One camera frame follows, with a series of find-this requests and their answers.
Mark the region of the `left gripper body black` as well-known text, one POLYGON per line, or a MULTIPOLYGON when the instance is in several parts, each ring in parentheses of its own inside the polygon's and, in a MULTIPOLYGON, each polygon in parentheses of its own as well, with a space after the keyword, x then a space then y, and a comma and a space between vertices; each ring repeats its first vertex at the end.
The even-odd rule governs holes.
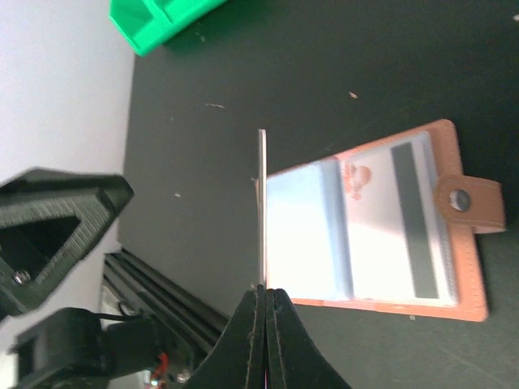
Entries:
POLYGON ((116 315, 64 308, 18 335, 15 388, 106 388, 109 382, 172 365, 194 370, 220 338, 226 318, 197 314, 116 315))

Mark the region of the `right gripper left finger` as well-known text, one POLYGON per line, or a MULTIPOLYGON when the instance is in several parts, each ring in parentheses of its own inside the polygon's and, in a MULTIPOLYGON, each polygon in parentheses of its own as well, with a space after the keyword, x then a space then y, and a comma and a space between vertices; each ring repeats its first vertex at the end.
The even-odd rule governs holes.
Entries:
POLYGON ((264 388, 265 315, 264 286, 245 292, 213 350, 184 387, 264 388))

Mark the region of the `brown leather card holder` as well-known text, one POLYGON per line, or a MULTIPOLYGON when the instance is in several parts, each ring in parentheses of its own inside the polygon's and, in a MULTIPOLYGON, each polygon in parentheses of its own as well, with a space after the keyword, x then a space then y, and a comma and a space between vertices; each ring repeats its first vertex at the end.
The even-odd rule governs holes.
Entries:
POLYGON ((299 305, 482 322, 475 238, 506 228, 498 182, 463 172, 447 119, 267 173, 266 287, 299 305))

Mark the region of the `white blossom credit card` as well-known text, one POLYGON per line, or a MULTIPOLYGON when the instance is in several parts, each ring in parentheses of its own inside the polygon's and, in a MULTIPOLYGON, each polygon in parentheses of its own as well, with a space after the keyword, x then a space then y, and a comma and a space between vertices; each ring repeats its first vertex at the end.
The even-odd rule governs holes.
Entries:
POLYGON ((265 129, 258 129, 258 257, 259 257, 259 283, 266 285, 266 182, 267 182, 267 136, 265 129))

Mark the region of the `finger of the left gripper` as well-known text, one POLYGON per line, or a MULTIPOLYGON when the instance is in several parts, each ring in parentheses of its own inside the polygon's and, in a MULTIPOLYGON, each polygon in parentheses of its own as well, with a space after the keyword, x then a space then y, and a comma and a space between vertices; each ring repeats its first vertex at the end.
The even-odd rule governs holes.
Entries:
POLYGON ((3 183, 1 314, 39 308, 133 196, 117 174, 30 169, 3 183))

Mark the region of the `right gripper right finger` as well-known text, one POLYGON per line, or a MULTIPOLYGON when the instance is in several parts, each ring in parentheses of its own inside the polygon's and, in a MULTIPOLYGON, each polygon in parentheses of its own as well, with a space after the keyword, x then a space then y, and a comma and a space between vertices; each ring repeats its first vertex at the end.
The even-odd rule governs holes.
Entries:
POLYGON ((339 389, 350 386, 317 349, 283 289, 266 292, 265 335, 268 388, 339 389))

